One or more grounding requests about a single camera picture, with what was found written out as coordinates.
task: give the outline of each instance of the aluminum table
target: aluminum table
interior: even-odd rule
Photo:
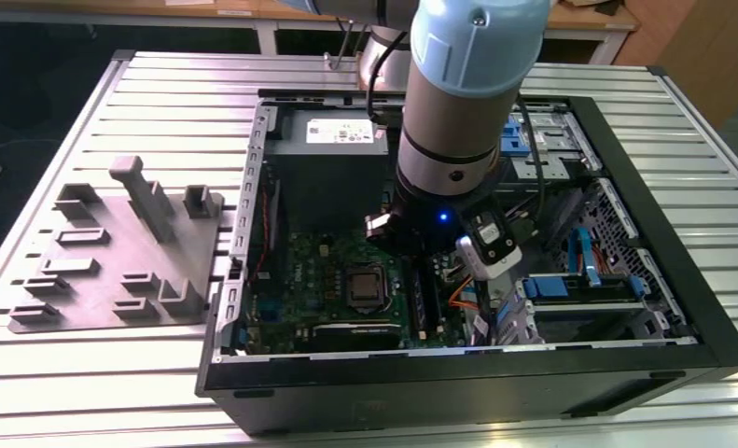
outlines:
[[[254,441],[213,402],[194,395],[202,325],[17,335],[6,316],[21,297],[13,280],[35,272],[35,255],[65,224],[51,207],[62,185],[86,182],[101,194],[125,194],[107,173],[118,155],[140,154],[146,178],[169,192],[209,184],[225,195],[233,217],[257,90],[354,89],[354,71],[354,60],[334,73],[321,57],[118,53],[0,248],[0,446],[266,442]],[[539,65],[524,93],[596,98],[738,328],[738,160],[671,79],[641,67]],[[226,225],[214,283],[229,267],[230,238]],[[738,374],[609,418],[284,439],[293,441],[738,447]]]

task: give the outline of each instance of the silver robot arm segment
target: silver robot arm segment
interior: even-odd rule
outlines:
[[[521,250],[505,218],[489,211],[489,187],[505,122],[544,43],[549,0],[284,3],[411,29],[397,191],[384,220],[395,229],[372,229],[369,238],[404,255],[457,248],[479,278],[499,275],[521,259]]]

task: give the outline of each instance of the blue latch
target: blue latch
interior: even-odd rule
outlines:
[[[643,279],[636,275],[629,277],[629,284],[632,285],[632,290],[639,299],[646,297],[646,286],[643,285]]]
[[[503,156],[529,157],[531,153],[532,149],[521,139],[521,123],[515,117],[509,117],[503,130]]]
[[[577,245],[581,247],[581,266]],[[601,286],[599,270],[596,269],[596,258],[593,257],[593,240],[591,232],[585,227],[575,229],[568,238],[568,271],[572,273],[587,273],[591,287]]]
[[[541,297],[568,297],[568,288],[563,277],[532,277],[539,285]]]
[[[568,297],[568,287],[561,276],[529,277],[524,280],[524,292],[529,299],[536,297]]]

